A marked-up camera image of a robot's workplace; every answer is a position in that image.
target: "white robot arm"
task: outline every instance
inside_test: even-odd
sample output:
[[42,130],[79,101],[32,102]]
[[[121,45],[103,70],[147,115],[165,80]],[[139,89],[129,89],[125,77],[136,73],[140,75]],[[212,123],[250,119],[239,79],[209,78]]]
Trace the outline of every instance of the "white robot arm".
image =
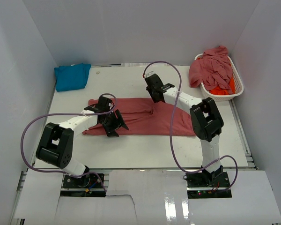
[[108,137],[118,136],[116,130],[120,127],[128,130],[119,110],[105,115],[87,115],[108,112],[113,106],[111,99],[101,96],[97,104],[82,111],[82,116],[59,124],[48,123],[39,142],[36,157],[71,175],[79,176],[88,172],[87,166],[72,158],[74,138],[97,124],[102,124]]
[[[154,102],[163,101],[174,105],[178,93],[174,85],[170,83],[164,85],[154,72],[146,74],[144,78],[148,85],[146,89]],[[181,92],[177,107],[191,115],[193,130],[201,141],[202,167],[219,159],[219,138],[224,123],[214,100],[196,98]],[[203,173],[212,182],[222,174],[221,162],[218,161],[207,167]]]

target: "white basket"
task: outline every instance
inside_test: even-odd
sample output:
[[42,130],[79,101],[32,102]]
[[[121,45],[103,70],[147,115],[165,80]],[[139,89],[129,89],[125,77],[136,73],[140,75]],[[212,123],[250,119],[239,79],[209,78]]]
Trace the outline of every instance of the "white basket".
[[[195,57],[195,60],[202,55],[203,54],[197,55]],[[232,66],[232,70],[233,70],[233,78],[234,78],[234,83],[235,83],[235,94],[233,94],[233,95],[214,95],[214,94],[211,94],[208,90],[206,90],[204,87],[204,84],[201,83],[200,88],[201,88],[204,98],[211,97],[215,101],[228,101],[228,100],[231,100],[232,98],[234,98],[235,96],[239,96],[243,93],[243,91],[244,91],[243,83],[240,80],[239,74],[234,66],[234,63],[232,62],[232,59],[229,56],[228,56],[228,59],[231,62],[231,66]]]

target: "red cloth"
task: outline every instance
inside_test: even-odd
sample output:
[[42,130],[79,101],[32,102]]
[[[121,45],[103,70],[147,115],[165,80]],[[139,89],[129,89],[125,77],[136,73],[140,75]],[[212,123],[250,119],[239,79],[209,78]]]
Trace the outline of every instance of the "red cloth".
[[206,90],[216,87],[227,90],[232,95],[229,86],[233,70],[228,59],[228,49],[225,46],[208,49],[200,60],[195,60],[189,68],[190,86],[196,88],[204,83]]
[[[118,98],[117,109],[120,110],[129,130],[119,128],[119,135],[169,135],[170,119],[173,107],[164,102],[154,103],[151,98]],[[98,100],[89,100],[89,105]],[[105,135],[104,128],[98,124],[84,135]],[[186,112],[177,108],[174,117],[173,135],[194,136],[191,117]]]
[[[235,82],[234,82],[233,77],[230,80],[229,86],[231,87],[233,94],[235,94]],[[228,95],[229,94],[227,90],[221,89],[219,86],[217,86],[215,89],[210,90],[209,92],[214,95]]]

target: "white backdrop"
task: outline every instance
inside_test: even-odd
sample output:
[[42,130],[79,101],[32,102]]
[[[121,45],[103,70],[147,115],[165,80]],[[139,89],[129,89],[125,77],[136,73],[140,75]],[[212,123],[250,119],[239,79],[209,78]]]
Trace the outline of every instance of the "white backdrop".
[[189,65],[239,39],[259,0],[23,0],[58,65]]
[[[0,225],[13,210],[21,171],[20,138],[26,124],[44,114],[56,66],[21,0],[0,0]],[[31,159],[43,121],[25,141]]]
[[235,100],[246,137],[281,212],[281,0],[262,0],[232,52],[244,83]]

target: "blue cloth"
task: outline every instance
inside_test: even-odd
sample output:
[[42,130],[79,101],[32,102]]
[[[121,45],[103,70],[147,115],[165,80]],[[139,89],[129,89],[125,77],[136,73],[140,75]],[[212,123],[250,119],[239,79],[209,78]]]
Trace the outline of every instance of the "blue cloth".
[[56,76],[56,91],[78,90],[85,88],[90,64],[77,64],[73,66],[61,66],[54,68]]

